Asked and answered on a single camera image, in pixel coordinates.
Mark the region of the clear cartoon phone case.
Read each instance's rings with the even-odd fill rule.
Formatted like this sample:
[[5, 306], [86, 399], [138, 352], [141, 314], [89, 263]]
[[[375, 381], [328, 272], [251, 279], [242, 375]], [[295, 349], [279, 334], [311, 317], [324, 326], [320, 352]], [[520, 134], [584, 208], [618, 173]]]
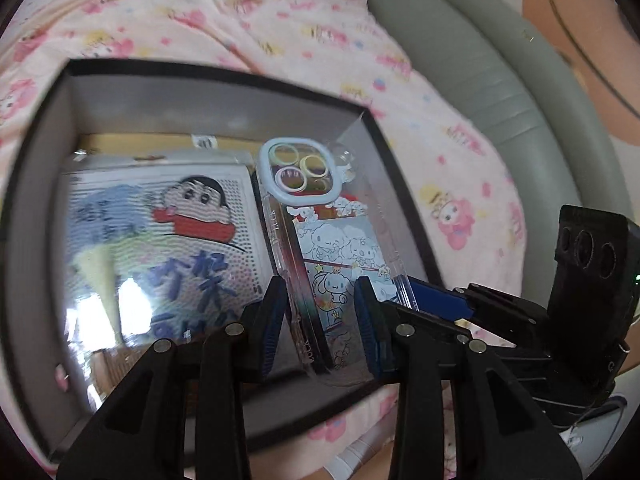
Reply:
[[388, 173], [392, 156], [367, 116], [329, 136], [274, 136], [256, 174], [274, 266], [288, 288], [288, 322], [309, 374], [330, 386], [372, 382], [375, 354], [358, 320], [365, 280], [379, 302], [413, 308], [401, 248], [405, 211]]

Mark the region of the pink cartoon print blanket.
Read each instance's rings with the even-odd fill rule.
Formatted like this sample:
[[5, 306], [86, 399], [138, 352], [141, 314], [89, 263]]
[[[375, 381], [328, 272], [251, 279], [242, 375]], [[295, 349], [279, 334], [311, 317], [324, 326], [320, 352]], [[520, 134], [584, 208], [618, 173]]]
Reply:
[[286, 79], [367, 107], [447, 285], [518, 294], [526, 227], [510, 172], [367, 0], [26, 0], [1, 37], [1, 168], [69, 58], [170, 58]]

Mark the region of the brown wooden comb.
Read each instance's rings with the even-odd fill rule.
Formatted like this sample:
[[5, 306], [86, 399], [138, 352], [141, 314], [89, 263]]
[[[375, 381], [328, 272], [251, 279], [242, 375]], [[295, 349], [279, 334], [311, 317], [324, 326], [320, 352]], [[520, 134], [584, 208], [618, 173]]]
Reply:
[[148, 346], [118, 347], [91, 353], [91, 378], [102, 399], [111, 394], [148, 349]]

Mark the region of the cartoon diamond painting kit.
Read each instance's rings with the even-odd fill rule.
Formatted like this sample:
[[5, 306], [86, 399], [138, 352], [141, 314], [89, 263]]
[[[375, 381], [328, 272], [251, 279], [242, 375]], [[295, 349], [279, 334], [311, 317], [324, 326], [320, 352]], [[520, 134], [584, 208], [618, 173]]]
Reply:
[[236, 321], [272, 275], [246, 151], [71, 162], [58, 223], [58, 313], [83, 354]]

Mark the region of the black open storage box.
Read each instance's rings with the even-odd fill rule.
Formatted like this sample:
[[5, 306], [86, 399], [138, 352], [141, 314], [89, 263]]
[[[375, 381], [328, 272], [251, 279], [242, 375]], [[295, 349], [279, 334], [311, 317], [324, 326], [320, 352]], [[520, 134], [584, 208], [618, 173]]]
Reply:
[[71, 60], [38, 104], [1, 215], [1, 344], [24, 441], [60, 462], [99, 367], [236, 322], [274, 276], [288, 299], [248, 409], [288, 436], [370, 386], [352, 286], [410, 304], [442, 279], [371, 113], [247, 73]]

